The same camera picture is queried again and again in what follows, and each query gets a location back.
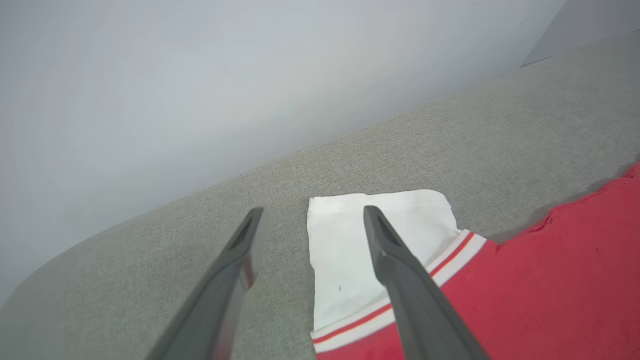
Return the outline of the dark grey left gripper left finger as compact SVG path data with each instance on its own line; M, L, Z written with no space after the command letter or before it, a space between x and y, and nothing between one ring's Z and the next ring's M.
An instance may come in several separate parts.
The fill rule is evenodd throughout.
M170 321L146 360L231 360L246 293L265 251L265 208L255 207Z

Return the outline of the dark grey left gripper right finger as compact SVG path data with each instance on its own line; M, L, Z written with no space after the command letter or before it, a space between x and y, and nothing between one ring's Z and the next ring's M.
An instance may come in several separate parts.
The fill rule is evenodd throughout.
M382 210L364 207L363 222L374 273L388 292L405 360L490 360Z

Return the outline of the red white Bulls jersey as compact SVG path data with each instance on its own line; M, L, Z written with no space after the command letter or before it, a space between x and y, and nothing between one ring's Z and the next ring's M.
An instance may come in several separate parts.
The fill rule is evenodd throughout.
M406 360L374 273L368 206L493 360L640 360L640 162L502 244L460 230L432 190L311 198L317 360Z

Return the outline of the grey fabric sofa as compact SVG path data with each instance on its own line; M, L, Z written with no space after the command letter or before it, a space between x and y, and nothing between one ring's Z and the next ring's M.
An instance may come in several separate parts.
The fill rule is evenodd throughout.
M109 228L23 281L0 360L144 360L254 207L233 360L314 360L310 198L428 189L504 242L640 161L640 30L554 55Z

